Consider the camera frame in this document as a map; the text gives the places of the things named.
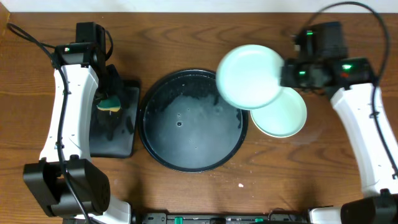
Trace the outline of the green yellow sponge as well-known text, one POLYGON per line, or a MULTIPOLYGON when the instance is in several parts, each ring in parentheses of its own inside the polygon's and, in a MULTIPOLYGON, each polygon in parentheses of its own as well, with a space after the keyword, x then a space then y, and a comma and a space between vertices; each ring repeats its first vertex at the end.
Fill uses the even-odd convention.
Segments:
POLYGON ((121 102, 116 95, 101 100, 96 107, 101 111, 118 112, 121 109, 121 102))

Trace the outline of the light green plate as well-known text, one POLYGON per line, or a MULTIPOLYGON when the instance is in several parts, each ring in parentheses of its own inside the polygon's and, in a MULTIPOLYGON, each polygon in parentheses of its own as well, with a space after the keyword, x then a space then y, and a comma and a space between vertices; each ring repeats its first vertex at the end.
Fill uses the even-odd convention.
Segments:
POLYGON ((281 92, 283 58, 262 45, 242 45, 228 52, 216 70, 219 94, 242 110, 262 108, 281 92))
POLYGON ((268 105, 250 112, 255 126, 274 138, 287 138, 297 134, 307 120, 307 106, 293 88, 283 88, 268 105))

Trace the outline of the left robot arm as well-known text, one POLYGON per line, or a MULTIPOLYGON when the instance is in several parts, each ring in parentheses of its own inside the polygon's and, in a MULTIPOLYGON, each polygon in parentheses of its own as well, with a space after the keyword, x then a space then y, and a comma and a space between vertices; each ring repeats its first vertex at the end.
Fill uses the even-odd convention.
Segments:
POLYGON ((59 45, 52 54, 55 99, 39 160, 23 180, 44 213, 70 223, 132 223, 95 157, 132 155, 139 84, 124 81, 96 42, 59 45))

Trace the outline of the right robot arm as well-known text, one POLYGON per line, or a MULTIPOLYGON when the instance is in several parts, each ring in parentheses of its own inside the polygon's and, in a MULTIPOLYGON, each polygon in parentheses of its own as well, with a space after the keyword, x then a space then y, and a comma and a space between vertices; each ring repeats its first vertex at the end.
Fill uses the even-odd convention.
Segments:
POLYGON ((345 127, 363 198, 308 212, 310 223, 397 223, 397 140, 366 58, 317 62, 287 59, 281 86, 324 90, 345 127))

